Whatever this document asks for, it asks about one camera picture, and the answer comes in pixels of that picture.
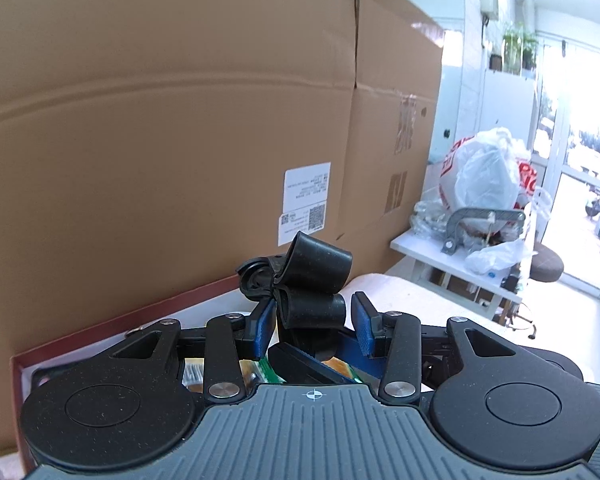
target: black rubber strap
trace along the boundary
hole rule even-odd
[[[277,286],[273,295],[286,329],[341,328],[347,318],[347,304],[339,294]]]
[[[251,301],[270,298],[273,289],[273,276],[285,264],[283,254],[261,256],[247,260],[235,272],[240,276],[240,291]]]
[[[349,277],[353,256],[326,242],[299,232],[286,253],[282,272],[273,277],[275,287],[289,286],[337,294]]]

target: round stool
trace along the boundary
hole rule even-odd
[[[562,261],[562,258],[558,256],[555,253],[555,251],[552,251],[549,247],[542,245],[540,242],[534,243],[534,251],[538,254],[535,254],[531,257],[531,268],[529,270],[529,278],[532,280],[536,280],[536,282],[557,282],[560,279],[560,276],[562,276],[562,273],[564,272],[564,262]],[[529,328],[529,326],[531,326],[533,328],[533,332],[531,333],[531,335],[528,336],[528,338],[535,339],[537,328],[536,324],[534,323],[534,320],[532,319],[533,313],[531,312],[531,309],[528,306],[526,306],[525,303],[522,304],[525,305],[527,310],[529,310],[529,313],[531,314],[531,316],[529,317],[531,317],[531,319],[521,316],[519,311],[516,310],[515,313],[513,313],[513,315],[511,316],[512,325],[510,327],[515,331],[525,330],[526,328]],[[520,318],[521,320],[529,323],[529,325],[525,328],[517,328],[513,324],[514,318]]]
[[[529,278],[536,282],[557,282],[564,272],[561,257],[540,242],[534,243],[534,251],[538,254],[531,258]]]

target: crosshair symbol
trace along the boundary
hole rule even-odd
[[[317,399],[320,399],[320,397],[322,397],[324,394],[322,392],[319,392],[318,390],[311,390],[310,392],[305,393],[305,395],[308,399],[316,401]]]

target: metal clamp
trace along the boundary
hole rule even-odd
[[[458,248],[458,227],[462,220],[467,218],[489,220],[491,222],[512,222],[520,232],[525,225],[526,215],[519,209],[481,209],[476,207],[464,207],[455,211],[446,223],[445,241],[442,244],[442,252],[454,254]]]

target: round black disc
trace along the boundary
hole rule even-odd
[[[435,391],[429,414],[441,436],[467,456],[510,470],[588,458],[600,440],[596,391],[523,349],[491,352],[463,354],[462,369]]]
[[[24,403],[20,425],[39,462],[74,472],[129,468],[165,453],[189,430],[194,399],[173,377],[143,373],[140,359],[90,361]]]

